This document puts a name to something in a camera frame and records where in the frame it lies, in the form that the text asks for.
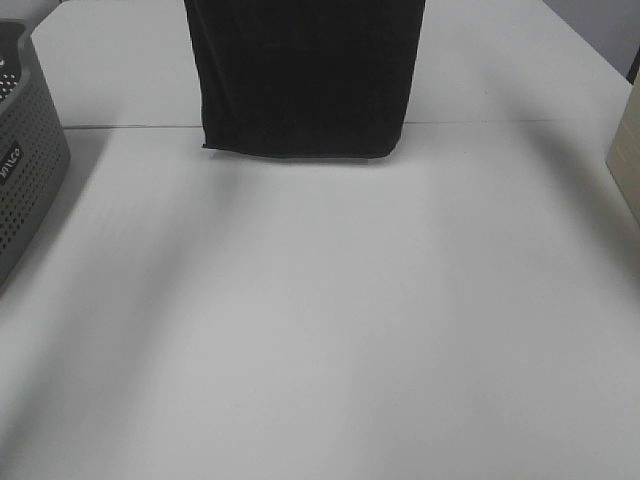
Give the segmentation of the dark navy towel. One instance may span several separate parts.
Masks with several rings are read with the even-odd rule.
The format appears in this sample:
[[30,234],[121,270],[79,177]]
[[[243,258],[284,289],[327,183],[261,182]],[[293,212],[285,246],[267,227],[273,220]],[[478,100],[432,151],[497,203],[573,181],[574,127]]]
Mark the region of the dark navy towel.
[[188,1],[204,145],[381,158],[398,144],[421,1]]

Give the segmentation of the grey perforated plastic basket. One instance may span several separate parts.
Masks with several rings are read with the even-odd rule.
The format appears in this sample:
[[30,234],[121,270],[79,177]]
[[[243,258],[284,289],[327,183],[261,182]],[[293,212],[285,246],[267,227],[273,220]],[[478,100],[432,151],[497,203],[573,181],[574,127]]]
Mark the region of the grey perforated plastic basket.
[[1,281],[6,282],[61,187],[70,150],[31,34],[1,21]]

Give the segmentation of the cream fabric storage bin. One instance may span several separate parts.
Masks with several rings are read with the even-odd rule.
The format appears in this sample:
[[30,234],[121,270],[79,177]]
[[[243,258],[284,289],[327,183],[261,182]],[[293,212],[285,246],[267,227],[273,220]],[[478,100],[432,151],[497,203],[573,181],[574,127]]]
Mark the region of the cream fabric storage bin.
[[639,222],[639,84],[632,87],[606,165],[636,222]]

